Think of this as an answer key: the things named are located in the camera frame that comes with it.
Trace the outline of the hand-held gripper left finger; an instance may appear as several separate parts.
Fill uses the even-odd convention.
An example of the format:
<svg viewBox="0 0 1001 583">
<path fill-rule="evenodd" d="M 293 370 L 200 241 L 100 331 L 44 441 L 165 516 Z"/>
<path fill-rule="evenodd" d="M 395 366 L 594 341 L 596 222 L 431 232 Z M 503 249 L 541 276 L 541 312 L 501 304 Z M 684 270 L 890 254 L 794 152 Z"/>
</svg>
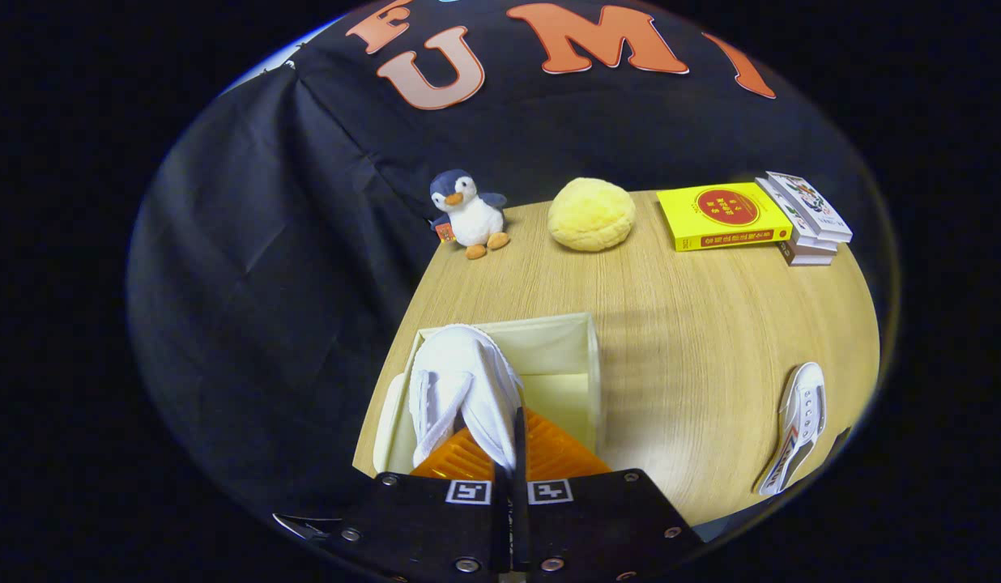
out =
<svg viewBox="0 0 1001 583">
<path fill-rule="evenodd" d="M 460 429 L 413 471 L 378 474 L 324 521 L 322 547 L 375 581 L 497 581 L 513 569 L 503 470 Z"/>
</svg>

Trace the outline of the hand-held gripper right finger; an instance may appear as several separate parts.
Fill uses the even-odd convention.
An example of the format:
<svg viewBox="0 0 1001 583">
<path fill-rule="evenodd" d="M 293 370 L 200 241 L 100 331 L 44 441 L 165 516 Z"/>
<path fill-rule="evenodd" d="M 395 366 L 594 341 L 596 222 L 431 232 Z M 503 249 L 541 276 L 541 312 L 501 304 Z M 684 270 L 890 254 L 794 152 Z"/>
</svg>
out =
<svg viewBox="0 0 1001 583">
<path fill-rule="evenodd" d="M 641 469 L 530 480 L 523 409 L 515 444 L 513 569 L 527 582 L 658 581 L 703 550 Z"/>
</svg>

